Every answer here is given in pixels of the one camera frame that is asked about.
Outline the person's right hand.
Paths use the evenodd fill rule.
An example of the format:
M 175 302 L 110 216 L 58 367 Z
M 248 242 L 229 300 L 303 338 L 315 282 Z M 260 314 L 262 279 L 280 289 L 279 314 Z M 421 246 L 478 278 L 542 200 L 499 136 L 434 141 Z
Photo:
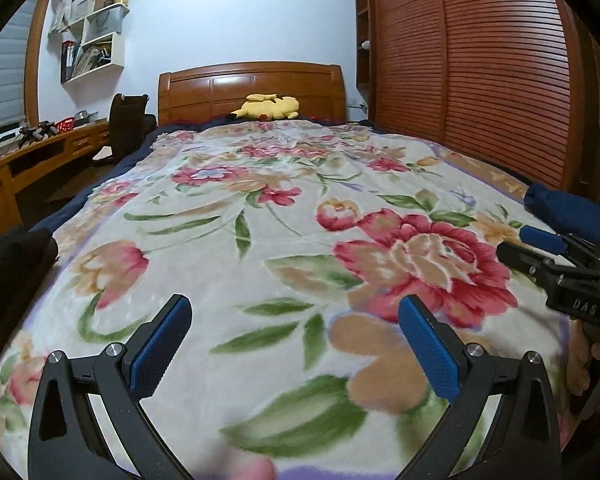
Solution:
M 600 413 L 600 327 L 570 318 L 566 384 L 569 411 L 580 422 Z

